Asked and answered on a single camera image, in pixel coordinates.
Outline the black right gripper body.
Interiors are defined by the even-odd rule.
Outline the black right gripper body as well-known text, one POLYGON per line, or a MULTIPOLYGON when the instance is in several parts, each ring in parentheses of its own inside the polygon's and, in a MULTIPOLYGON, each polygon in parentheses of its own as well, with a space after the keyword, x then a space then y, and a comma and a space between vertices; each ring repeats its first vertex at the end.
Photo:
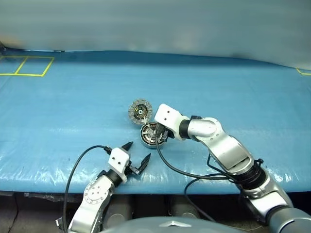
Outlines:
POLYGON ((157 127, 160 129, 160 137, 163 136, 167 136, 168 139, 172 138, 174 139, 174 134, 171 130, 169 130, 168 128, 166 128, 164 125, 157 123, 157 127))

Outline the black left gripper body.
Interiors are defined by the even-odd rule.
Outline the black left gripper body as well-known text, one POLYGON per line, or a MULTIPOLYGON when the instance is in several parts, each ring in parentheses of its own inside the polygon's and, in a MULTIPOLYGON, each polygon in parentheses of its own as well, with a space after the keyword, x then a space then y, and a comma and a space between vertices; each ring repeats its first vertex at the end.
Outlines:
POLYGON ((130 175, 130 174, 135 174, 135 175, 141 174, 141 170, 139 168, 132 166, 131 162, 129 162, 125 168, 125 175, 130 175))

